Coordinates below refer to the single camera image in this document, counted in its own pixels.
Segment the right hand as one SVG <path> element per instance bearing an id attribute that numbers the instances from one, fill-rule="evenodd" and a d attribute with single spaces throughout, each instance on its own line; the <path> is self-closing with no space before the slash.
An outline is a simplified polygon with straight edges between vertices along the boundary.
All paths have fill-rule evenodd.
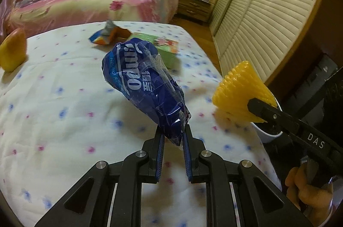
<path id="1" fill-rule="evenodd" d="M 300 167 L 294 167 L 288 173 L 285 185 L 288 199 L 300 210 L 300 202 L 303 202 L 310 211 L 307 218 L 313 226 L 323 224 L 330 217 L 332 211 L 333 185 L 330 182 L 323 188 L 317 188 L 308 184 L 306 176 L 307 163 Z"/>

